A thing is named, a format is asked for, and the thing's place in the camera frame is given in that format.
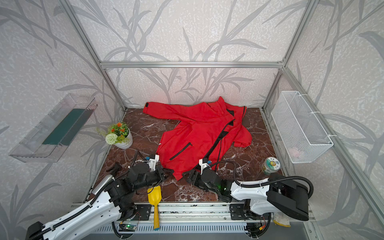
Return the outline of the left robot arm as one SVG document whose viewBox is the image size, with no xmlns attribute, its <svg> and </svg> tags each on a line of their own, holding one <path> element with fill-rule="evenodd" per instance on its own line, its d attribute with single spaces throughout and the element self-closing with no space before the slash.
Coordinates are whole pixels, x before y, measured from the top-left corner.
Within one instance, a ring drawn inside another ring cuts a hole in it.
<svg viewBox="0 0 384 240">
<path fill-rule="evenodd" d="M 105 224 L 125 221 L 139 213 L 132 200 L 141 189 L 149 189 L 166 180 L 172 170 L 158 164 L 137 163 L 118 178 L 101 186 L 93 199 L 56 220 L 28 227 L 27 240 L 80 240 Z"/>
</svg>

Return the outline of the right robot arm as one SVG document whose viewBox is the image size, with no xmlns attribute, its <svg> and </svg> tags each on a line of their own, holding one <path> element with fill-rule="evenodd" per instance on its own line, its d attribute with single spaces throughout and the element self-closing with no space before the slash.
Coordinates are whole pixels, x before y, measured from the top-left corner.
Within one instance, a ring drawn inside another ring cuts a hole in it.
<svg viewBox="0 0 384 240">
<path fill-rule="evenodd" d="M 250 213 L 260 216 L 283 213 L 299 221 L 309 220 L 309 199 L 314 193 L 314 186 L 309 179 L 272 173 L 263 180 L 240 182 L 237 172 L 233 171 L 233 179 L 226 180 L 213 170 L 217 165 L 203 162 L 199 171 L 193 169 L 183 173 L 183 177 L 191 185 L 215 193 L 219 201 L 244 202 L 248 217 Z"/>
</svg>

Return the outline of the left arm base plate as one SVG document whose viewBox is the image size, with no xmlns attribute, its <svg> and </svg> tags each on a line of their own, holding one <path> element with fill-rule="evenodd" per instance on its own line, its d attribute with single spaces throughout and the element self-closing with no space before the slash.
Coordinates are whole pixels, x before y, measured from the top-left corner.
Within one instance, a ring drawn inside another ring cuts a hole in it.
<svg viewBox="0 0 384 240">
<path fill-rule="evenodd" d="M 152 205 L 138 204 L 130 212 L 122 214 L 120 221 L 148 221 L 151 215 Z"/>
</svg>

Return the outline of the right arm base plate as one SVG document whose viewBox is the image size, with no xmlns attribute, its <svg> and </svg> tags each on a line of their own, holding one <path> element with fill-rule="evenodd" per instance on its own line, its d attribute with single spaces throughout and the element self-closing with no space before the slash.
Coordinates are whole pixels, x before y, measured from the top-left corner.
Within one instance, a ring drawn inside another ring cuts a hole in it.
<svg viewBox="0 0 384 240">
<path fill-rule="evenodd" d="M 233 221 L 246 221 L 246 220 L 255 220 L 255 221 L 269 221 L 272 218 L 271 213 L 266 213 L 263 215 L 258 215 L 252 212 L 251 210 L 245 210 L 244 204 L 230 204 L 229 211 L 231 215 L 231 220 Z"/>
</svg>

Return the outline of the red jacket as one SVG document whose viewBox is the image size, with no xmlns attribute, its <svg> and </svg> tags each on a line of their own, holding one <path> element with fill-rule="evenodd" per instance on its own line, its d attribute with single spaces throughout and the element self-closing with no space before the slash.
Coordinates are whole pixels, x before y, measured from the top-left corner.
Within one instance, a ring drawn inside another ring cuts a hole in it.
<svg viewBox="0 0 384 240">
<path fill-rule="evenodd" d="M 230 105 L 222 97 L 189 107 L 148 102 L 143 112 L 157 119 L 179 121 L 173 130 L 163 133 L 157 149 L 162 166 L 173 170 L 178 181 L 200 160 L 216 163 L 231 146 L 246 148 L 252 143 L 250 132 L 243 126 L 247 108 Z"/>
</svg>

